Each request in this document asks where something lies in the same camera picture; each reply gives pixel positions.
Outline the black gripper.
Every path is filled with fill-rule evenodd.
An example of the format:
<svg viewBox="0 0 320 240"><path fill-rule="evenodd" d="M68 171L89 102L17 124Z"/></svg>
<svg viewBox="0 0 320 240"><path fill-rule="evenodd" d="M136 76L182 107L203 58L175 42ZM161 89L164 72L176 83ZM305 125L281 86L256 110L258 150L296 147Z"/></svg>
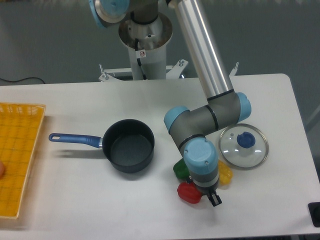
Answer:
<svg viewBox="0 0 320 240"><path fill-rule="evenodd" d="M189 180L194 183L195 188L202 194L207 195L209 201L213 207L222 204L222 200L216 193L216 189L219 185L219 175L217 174L214 178L208 175L200 175L200 178L194 178L189 176Z"/></svg>

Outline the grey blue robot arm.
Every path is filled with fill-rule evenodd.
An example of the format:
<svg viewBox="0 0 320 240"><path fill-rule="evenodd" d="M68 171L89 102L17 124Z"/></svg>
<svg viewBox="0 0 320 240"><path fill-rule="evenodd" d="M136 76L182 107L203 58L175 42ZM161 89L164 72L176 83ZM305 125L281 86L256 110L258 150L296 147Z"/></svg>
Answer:
<svg viewBox="0 0 320 240"><path fill-rule="evenodd" d="M118 25L134 80L169 82L166 48L173 27L159 11L157 0L91 0L88 4L98 26ZM251 103L245 94L234 90L202 2L168 0L166 5L175 12L196 72L196 77L186 82L196 89L180 90L177 106L165 114L163 121L189 171L189 180L217 206L222 202L217 194L219 155L207 136L247 119Z"/></svg>

